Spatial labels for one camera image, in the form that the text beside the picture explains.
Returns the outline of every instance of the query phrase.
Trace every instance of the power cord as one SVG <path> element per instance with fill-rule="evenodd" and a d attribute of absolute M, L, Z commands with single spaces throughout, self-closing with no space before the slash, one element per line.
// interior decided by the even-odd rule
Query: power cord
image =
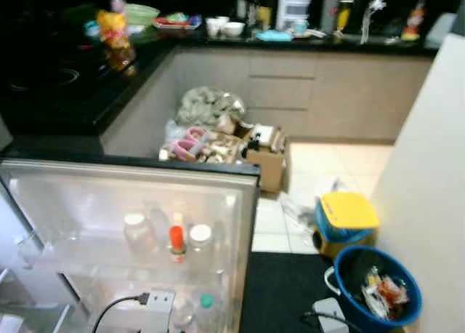
<path fill-rule="evenodd" d="M 317 316 L 317 317 L 321 316 L 321 317 L 326 317 L 326 318 L 332 318 L 333 320 L 336 320 L 336 321 L 342 322 L 343 324 L 346 324 L 347 326 L 354 329 L 358 333 L 364 333 L 364 331 L 362 331 L 360 328 L 355 326 L 352 322 L 350 322 L 348 320 L 344 320 L 343 318 L 340 318 L 338 316 L 331 315 L 330 313 L 318 313 L 316 311 L 307 311 L 306 313 L 304 313 L 304 315 L 302 315 L 300 317 L 300 321 L 303 324 L 310 324 L 310 322 L 307 320 L 307 318 L 310 317 L 310 316 Z"/>
<path fill-rule="evenodd" d="M 98 319 L 95 321 L 94 328 L 92 328 L 92 333 L 95 333 L 97 331 L 97 328 L 103 318 L 103 316 L 109 311 L 114 305 L 118 304 L 119 302 L 126 302 L 127 300 L 136 300 L 139 302 L 140 305 L 146 305 L 148 301 L 150 293 L 142 293 L 141 295 L 135 295 L 132 297 L 122 297 L 117 300 L 112 301 L 110 304 L 106 306 L 106 308 L 102 311 L 102 313 L 99 315 Z"/>

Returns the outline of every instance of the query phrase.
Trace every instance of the green bottle cap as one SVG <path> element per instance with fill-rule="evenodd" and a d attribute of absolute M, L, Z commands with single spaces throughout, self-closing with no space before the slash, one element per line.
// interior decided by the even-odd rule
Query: green bottle cap
<path fill-rule="evenodd" d="M 202 308 L 210 308 L 213 305 L 213 295 L 202 294 L 201 305 L 202 305 Z"/>

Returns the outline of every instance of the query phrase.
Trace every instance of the black cable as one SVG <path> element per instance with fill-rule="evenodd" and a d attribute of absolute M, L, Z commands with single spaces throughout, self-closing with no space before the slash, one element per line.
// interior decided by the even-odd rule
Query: black cable
<path fill-rule="evenodd" d="M 346 324 L 347 326 L 354 329 L 358 333 L 364 333 L 364 331 L 362 331 L 360 328 L 355 326 L 352 322 L 350 322 L 348 320 L 344 320 L 343 318 L 340 318 L 338 316 L 331 315 L 330 313 L 318 313 L 316 311 L 307 311 L 306 313 L 304 313 L 304 315 L 301 316 L 300 321 L 302 323 L 304 323 L 304 324 L 309 324 L 309 321 L 307 321 L 308 316 L 321 316 L 321 317 L 326 317 L 326 318 L 332 318 L 333 320 L 336 320 L 336 321 L 342 322 L 343 324 Z"/>
<path fill-rule="evenodd" d="M 99 315 L 99 318 L 95 321 L 94 328 L 92 328 L 92 333 L 95 333 L 97 331 L 97 328 L 98 328 L 98 326 L 100 324 L 100 321 L 102 320 L 103 316 L 107 313 L 107 311 L 109 311 L 111 309 L 112 306 L 118 304 L 119 302 L 125 302 L 127 300 L 139 300 L 140 297 L 141 296 L 139 296 L 139 295 L 135 295 L 135 296 L 132 296 L 132 297 L 123 297 L 123 298 L 119 298 L 119 299 L 111 302 L 110 304 L 108 304 L 107 307 Z"/>

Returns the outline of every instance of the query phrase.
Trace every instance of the sink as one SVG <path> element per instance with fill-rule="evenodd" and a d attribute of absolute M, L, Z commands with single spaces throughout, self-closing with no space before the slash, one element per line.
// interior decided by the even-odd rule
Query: sink
<path fill-rule="evenodd" d="M 345 33 L 338 39 L 359 44 L 362 39 L 362 35 Z M 401 40 L 398 37 L 369 36 L 366 44 L 399 44 L 400 42 Z"/>

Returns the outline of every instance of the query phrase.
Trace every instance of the green bowl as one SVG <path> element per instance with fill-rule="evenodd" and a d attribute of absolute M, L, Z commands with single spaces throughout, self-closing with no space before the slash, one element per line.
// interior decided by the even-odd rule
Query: green bowl
<path fill-rule="evenodd" d="M 129 25 L 152 25 L 152 20 L 160 13 L 156 8 L 141 4 L 127 4 L 125 10 Z"/>

